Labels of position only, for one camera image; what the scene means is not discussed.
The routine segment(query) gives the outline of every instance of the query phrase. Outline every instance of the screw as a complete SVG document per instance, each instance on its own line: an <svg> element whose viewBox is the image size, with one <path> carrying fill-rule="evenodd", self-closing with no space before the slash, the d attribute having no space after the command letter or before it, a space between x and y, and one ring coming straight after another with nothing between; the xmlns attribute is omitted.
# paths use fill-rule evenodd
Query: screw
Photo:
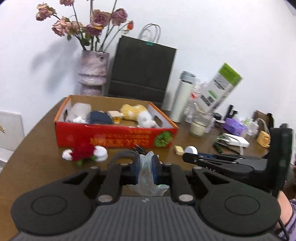
<svg viewBox="0 0 296 241"><path fill-rule="evenodd" d="M193 196L190 194L182 194L179 196L179 200L182 202L191 202L193 200Z"/></svg>
<svg viewBox="0 0 296 241"><path fill-rule="evenodd" d="M113 198L110 195L101 195L98 197L100 202L111 202Z"/></svg>

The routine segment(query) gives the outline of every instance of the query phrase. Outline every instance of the white thermos bottle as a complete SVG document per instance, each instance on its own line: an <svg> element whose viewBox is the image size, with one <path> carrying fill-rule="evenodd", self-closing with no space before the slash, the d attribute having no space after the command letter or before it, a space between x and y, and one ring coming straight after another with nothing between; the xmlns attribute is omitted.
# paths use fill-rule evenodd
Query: white thermos bottle
<svg viewBox="0 0 296 241"><path fill-rule="evenodd" d="M173 107L170 113L170 119L173 122L180 123L184 116L184 109L189 100L190 94L193 90L193 82L196 76L187 71L183 71L180 76L180 83L177 88L175 99L173 102Z"/></svg>

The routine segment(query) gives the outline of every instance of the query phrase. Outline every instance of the vase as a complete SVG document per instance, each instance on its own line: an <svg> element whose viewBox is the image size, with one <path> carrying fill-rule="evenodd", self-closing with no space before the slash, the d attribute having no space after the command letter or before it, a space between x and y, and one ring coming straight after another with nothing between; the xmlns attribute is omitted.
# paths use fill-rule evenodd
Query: vase
<svg viewBox="0 0 296 241"><path fill-rule="evenodd" d="M80 94L101 96L106 83L109 53L90 50L82 51L78 81L82 85Z"/></svg>

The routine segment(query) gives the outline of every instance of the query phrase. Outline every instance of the gray ribbed surface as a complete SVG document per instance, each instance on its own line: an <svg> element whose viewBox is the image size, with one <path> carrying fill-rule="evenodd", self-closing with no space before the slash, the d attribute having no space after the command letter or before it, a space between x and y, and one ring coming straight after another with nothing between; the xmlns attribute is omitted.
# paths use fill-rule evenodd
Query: gray ribbed surface
<svg viewBox="0 0 296 241"><path fill-rule="evenodd" d="M171 197L123 196L113 205L99 206L80 228L54 237L19 233L13 241L278 241L272 234L237 238L206 226L195 210Z"/></svg>

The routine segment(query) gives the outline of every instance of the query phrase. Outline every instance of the purple tissue pack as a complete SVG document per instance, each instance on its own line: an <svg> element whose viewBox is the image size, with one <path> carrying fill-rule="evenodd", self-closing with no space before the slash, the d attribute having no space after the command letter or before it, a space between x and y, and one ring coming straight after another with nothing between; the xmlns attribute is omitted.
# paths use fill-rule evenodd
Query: purple tissue pack
<svg viewBox="0 0 296 241"><path fill-rule="evenodd" d="M248 128L239 123L237 120L226 118L223 128L235 136L244 137Z"/></svg>

